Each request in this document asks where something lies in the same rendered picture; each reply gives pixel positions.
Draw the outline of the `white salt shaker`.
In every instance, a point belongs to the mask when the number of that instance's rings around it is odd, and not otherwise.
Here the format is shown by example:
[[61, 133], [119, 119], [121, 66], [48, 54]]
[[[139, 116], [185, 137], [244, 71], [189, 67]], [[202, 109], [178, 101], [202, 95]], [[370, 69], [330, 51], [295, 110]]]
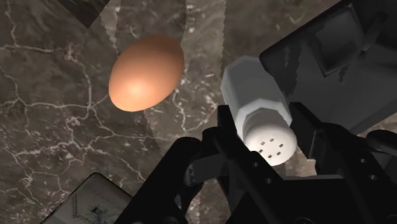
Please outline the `white salt shaker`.
[[290, 159], [297, 140], [286, 100], [257, 57], [242, 56], [225, 67], [221, 93], [229, 105], [238, 136], [269, 165]]

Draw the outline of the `brown egg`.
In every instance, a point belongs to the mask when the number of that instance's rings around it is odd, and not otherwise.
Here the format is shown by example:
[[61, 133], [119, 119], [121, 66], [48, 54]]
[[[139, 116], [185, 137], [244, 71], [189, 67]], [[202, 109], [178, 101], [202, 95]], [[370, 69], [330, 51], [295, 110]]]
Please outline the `brown egg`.
[[141, 38], [116, 60], [109, 78], [111, 102], [135, 112], [157, 105], [178, 86], [185, 70], [183, 49], [166, 35]]

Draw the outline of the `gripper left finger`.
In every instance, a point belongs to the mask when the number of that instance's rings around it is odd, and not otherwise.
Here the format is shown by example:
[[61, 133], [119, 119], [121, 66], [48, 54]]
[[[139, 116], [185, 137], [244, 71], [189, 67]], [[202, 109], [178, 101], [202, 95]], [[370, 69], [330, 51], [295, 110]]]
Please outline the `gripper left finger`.
[[228, 201], [226, 224], [281, 224], [263, 187], [281, 177], [239, 139], [230, 108], [217, 108], [218, 124], [202, 139], [172, 144], [115, 224], [188, 224], [185, 214], [205, 181], [216, 178]]

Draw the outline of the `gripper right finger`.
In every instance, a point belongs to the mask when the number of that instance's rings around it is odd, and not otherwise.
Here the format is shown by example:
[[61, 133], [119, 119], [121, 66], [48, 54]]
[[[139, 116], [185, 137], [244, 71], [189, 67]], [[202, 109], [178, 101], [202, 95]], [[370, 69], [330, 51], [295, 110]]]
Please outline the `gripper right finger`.
[[315, 160], [317, 174], [339, 174], [346, 181], [365, 224], [397, 224], [397, 181], [374, 157], [397, 158], [397, 134], [373, 130], [366, 137], [320, 121], [301, 102], [289, 104], [298, 146]]

